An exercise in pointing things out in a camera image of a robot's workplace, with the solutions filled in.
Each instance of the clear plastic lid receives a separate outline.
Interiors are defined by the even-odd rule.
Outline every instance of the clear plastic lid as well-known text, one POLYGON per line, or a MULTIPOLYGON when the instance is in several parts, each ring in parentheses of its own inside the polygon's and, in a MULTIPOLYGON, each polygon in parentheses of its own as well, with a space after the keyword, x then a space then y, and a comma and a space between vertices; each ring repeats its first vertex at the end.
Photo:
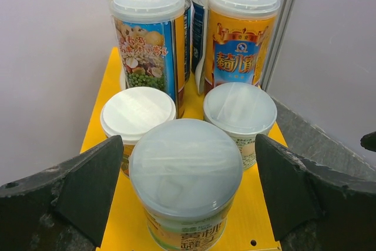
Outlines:
POLYGON ((169 219, 195 220, 215 215, 229 202, 243 164, 224 131, 200 120, 179 119, 141 138, 129 173, 147 210, 169 219))
POLYGON ((139 86, 108 100, 100 113, 100 124, 106 136, 120 135, 125 145, 135 145, 146 132, 175 117, 175 104, 166 93, 139 86))
POLYGON ((277 107, 262 89, 248 83, 229 82, 206 95, 204 115, 231 136, 249 137, 271 129, 277 119, 277 107))
POLYGON ((209 0, 209 7, 232 18, 249 19, 272 16, 279 0, 209 0))
POLYGON ((111 13, 125 22, 165 22, 184 12, 184 0, 110 0, 111 13))

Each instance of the cylindrical container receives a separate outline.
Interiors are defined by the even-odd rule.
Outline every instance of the cylindrical container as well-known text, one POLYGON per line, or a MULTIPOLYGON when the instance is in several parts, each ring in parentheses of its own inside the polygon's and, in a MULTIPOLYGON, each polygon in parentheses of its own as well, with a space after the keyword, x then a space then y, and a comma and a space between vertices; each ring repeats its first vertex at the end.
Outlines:
POLYGON ((203 0, 192 0, 193 18, 192 18, 192 64, 191 69, 194 73, 202 57, 203 33, 204 33, 204 15, 205 9, 203 0))
POLYGON ((279 0, 209 0, 204 92, 226 82, 258 85, 279 0))
POLYGON ((135 144, 146 132, 175 117, 176 108, 171 97, 155 88, 129 88, 107 101, 100 113, 100 124, 108 138, 122 137, 121 168, 126 176, 129 176, 129 156, 135 144))
POLYGON ((166 92, 184 112, 184 0, 110 0, 126 84, 166 92))
POLYGON ((192 6, 191 0, 184 0, 184 37, 185 37, 185 50, 184 50, 184 77, 185 81, 189 80, 190 76, 190 57, 191 57, 191 47, 190 47, 190 8, 192 6))
POLYGON ((276 119, 274 101, 265 91, 248 83, 225 83, 204 99, 204 120, 224 130, 236 142, 243 170, 256 163, 256 135, 267 135, 276 119))
POLYGON ((203 251, 224 231, 242 162, 236 144, 222 130, 179 119, 141 138, 129 173, 156 243, 165 250, 203 251))

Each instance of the gray wall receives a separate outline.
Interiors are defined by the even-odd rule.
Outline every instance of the gray wall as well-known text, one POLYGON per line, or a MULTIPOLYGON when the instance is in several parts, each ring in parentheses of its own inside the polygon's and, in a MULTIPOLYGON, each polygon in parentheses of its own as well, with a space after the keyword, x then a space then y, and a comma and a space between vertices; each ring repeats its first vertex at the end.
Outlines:
POLYGON ((79 153, 112 46, 106 0, 0 0, 0 185, 79 153))
POLYGON ((375 0, 296 0, 268 89, 372 165, 360 139, 376 130, 375 19, 375 0))

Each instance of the logo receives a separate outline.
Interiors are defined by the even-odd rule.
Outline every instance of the logo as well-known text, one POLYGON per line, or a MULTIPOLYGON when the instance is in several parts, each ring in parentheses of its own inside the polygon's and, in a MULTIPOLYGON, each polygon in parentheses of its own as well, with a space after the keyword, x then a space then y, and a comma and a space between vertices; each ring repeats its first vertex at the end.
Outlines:
POLYGON ((237 46, 236 46, 236 50, 235 52, 247 52, 247 45, 242 42, 242 43, 239 43, 237 46))

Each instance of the yellow platform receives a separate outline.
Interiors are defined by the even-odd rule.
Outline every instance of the yellow platform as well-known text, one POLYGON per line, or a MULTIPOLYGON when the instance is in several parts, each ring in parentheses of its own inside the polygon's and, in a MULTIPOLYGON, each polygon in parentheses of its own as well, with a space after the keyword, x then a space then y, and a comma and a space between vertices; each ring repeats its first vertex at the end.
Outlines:
MULTIPOLYGON (((112 50, 99 89, 81 152, 105 140, 100 127, 99 114, 104 104, 120 91, 120 57, 118 49, 112 50)), ((185 89, 186 110, 184 118, 203 119, 203 96, 196 94, 191 76, 185 89)), ((275 124, 269 134, 274 140, 286 145, 275 124)), ((146 218, 140 202, 132 189, 129 179, 119 174, 115 195, 102 247, 97 251, 158 251, 146 227, 146 218)), ((229 212, 226 229, 211 251, 281 250, 274 241, 268 213, 263 197, 257 165, 247 170, 229 212)))

